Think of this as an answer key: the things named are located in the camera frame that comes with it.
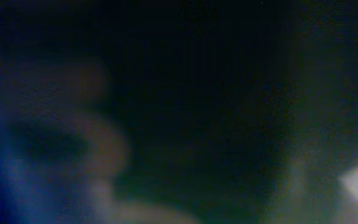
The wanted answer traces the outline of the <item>tissue multipack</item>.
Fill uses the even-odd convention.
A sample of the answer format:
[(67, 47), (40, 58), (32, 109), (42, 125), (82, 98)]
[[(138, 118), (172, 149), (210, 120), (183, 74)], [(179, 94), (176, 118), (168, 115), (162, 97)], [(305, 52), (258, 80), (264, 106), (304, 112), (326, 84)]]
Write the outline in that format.
[(0, 223), (198, 223), (168, 205), (116, 197), (131, 146), (90, 110), (107, 89), (93, 58), (0, 58)]

